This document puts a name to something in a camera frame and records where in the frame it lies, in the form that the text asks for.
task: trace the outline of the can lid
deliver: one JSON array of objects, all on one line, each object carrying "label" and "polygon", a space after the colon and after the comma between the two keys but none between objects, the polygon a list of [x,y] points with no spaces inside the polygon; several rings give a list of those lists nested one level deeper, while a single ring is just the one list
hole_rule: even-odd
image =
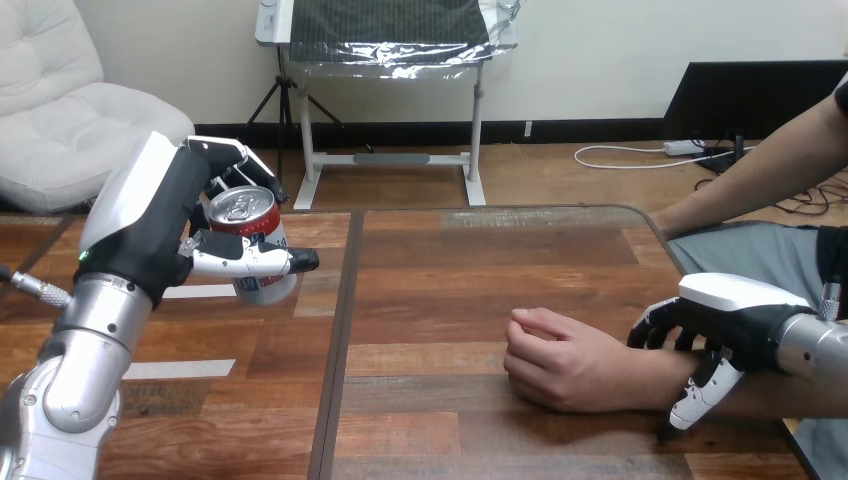
[{"label": "can lid", "polygon": [[274,205],[274,194],[265,187],[236,187],[212,199],[209,220],[224,225],[249,223],[268,213]]}]

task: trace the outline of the red can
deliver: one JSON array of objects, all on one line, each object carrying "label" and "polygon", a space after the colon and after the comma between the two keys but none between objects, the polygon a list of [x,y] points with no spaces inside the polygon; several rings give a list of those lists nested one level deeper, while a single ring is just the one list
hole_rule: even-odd
[{"label": "red can", "polygon": [[[210,202],[208,216],[212,230],[248,237],[253,245],[288,244],[280,209],[267,188],[248,185],[227,190]],[[254,305],[279,302],[294,290],[296,283],[296,275],[233,279],[239,298]]]}]

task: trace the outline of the fist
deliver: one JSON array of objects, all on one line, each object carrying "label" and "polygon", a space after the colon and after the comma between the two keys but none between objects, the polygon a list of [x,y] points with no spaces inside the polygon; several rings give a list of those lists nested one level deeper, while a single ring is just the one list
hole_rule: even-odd
[{"label": "fist", "polygon": [[525,400],[560,412],[641,408],[639,350],[542,308],[513,311],[506,338],[504,369]]}]

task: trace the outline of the person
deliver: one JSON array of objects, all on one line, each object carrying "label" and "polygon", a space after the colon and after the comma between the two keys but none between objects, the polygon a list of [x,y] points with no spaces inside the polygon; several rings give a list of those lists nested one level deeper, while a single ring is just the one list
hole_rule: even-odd
[{"label": "person", "polygon": [[[818,306],[823,279],[846,240],[843,229],[722,222],[812,188],[845,167],[848,84],[774,132],[706,187],[650,216],[685,273],[742,275]],[[533,330],[554,340],[534,336]],[[692,352],[631,349],[545,309],[512,312],[506,335],[504,368],[516,394],[561,412],[665,413],[699,358]],[[822,478],[848,479],[848,420],[840,420],[848,417],[845,386],[761,372],[743,378],[712,414],[808,419],[796,438],[810,463]]]}]

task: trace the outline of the metal cable connector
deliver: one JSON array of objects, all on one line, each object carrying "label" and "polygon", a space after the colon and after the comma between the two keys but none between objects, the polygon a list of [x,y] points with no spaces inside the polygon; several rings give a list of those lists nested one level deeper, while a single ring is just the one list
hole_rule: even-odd
[{"label": "metal cable connector", "polygon": [[836,318],[839,316],[840,295],[842,295],[842,285],[833,282],[827,282],[824,284],[819,320],[823,322],[836,321]]},{"label": "metal cable connector", "polygon": [[71,304],[73,297],[61,288],[43,282],[32,275],[15,272],[12,274],[12,286],[37,298],[41,303],[64,310]]}]

